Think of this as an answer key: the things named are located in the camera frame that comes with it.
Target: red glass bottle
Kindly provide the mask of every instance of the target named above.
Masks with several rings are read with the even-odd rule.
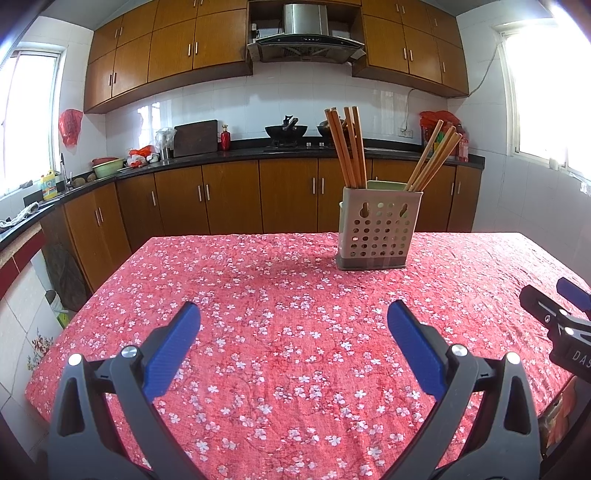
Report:
[[[220,148],[223,151],[230,150],[230,132],[227,125],[222,125],[223,132],[220,135]]]

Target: cabinet door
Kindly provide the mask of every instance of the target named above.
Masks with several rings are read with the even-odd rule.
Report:
[[[468,73],[464,51],[446,41],[437,39],[441,79],[444,85],[468,94]]]
[[[408,71],[411,75],[441,83],[441,67],[437,43],[432,35],[404,27],[408,48]]]
[[[262,233],[258,162],[218,163],[202,168],[212,235]]]
[[[164,234],[209,235],[201,167],[154,174]]]
[[[318,160],[291,158],[262,161],[260,169],[265,233],[316,232]]]
[[[84,89],[84,110],[88,110],[111,98],[114,65],[115,51],[88,65]]]
[[[113,96],[148,83],[151,39],[149,33],[115,50]]]
[[[99,211],[100,227],[105,244],[111,257],[111,274],[131,256],[127,234],[123,225],[117,190],[114,183],[109,183],[94,191],[95,202]]]
[[[70,200],[64,210],[82,269],[95,292],[112,274],[112,261],[100,228],[94,192]]]
[[[397,0],[397,3],[404,25],[431,33],[426,4],[420,0]]]
[[[197,17],[197,2],[198,0],[160,0],[154,30]]]
[[[188,20],[152,33],[149,82],[191,70],[194,35],[195,20]]]
[[[472,167],[456,167],[456,185],[448,232],[471,232],[480,194],[482,171]]]
[[[371,160],[365,161],[365,169],[370,179]],[[318,232],[338,232],[345,181],[337,158],[318,159],[318,182]]]
[[[462,37],[460,36],[456,17],[432,5],[427,5],[427,13],[433,35],[462,48]]]
[[[199,0],[199,8],[197,9],[197,16],[202,17],[209,14],[217,14],[226,12],[228,10],[238,10],[246,8],[246,0]]]
[[[374,160],[373,178],[406,183],[416,162],[402,160]],[[445,232],[452,208],[453,184],[456,168],[444,165],[429,183],[418,213],[417,232]]]
[[[408,73],[408,60],[402,25],[383,18],[363,16],[368,64]]]
[[[402,23],[400,6],[395,0],[363,0],[361,11],[364,15]]]
[[[194,49],[194,69],[244,61],[246,10],[231,10],[198,17]]]
[[[158,0],[152,0],[127,12],[121,22],[117,46],[152,33],[157,8]]]
[[[94,62],[96,59],[117,48],[122,20],[123,17],[117,17],[95,31],[92,37],[92,44],[90,45],[88,63]]]
[[[154,175],[145,173],[118,181],[117,194],[132,252],[153,236],[164,235]]]

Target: electrical outlet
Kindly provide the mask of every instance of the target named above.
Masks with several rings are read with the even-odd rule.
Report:
[[[410,129],[406,129],[403,130],[402,128],[398,129],[398,136],[399,137],[404,137],[404,138],[412,138],[413,137],[413,131]]]

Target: bundle of chopsticks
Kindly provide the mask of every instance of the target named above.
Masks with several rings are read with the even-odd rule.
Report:
[[[339,156],[340,168],[343,171],[345,186],[351,189],[366,189],[368,185],[367,173],[365,170],[365,153],[363,151],[363,137],[361,134],[361,122],[359,120],[359,109],[354,106],[353,114],[349,107],[345,107],[345,127],[349,133],[351,154],[345,140],[345,132],[336,108],[326,109],[330,133],[337,155]]]
[[[451,125],[450,128],[447,129],[443,140],[427,162],[427,165],[423,168],[423,164],[427,159],[427,154],[432,149],[442,127],[443,120],[439,120],[416,168],[413,171],[413,174],[410,176],[406,187],[404,187],[406,192],[422,192],[462,139],[462,135],[456,132],[456,127]]]

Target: table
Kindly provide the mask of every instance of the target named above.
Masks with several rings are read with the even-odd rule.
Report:
[[[519,306],[533,284],[584,281],[518,233],[417,233],[404,270],[341,272],[336,234],[153,238],[96,292],[27,387],[49,419],[62,366],[140,344],[185,301],[202,331],[168,393],[154,401],[210,479],[379,478],[433,406],[385,324],[403,299],[422,322],[474,354],[517,352],[538,413],[570,378],[548,360],[545,329]],[[116,398],[130,457],[146,463]],[[475,418],[474,395],[444,460]]]

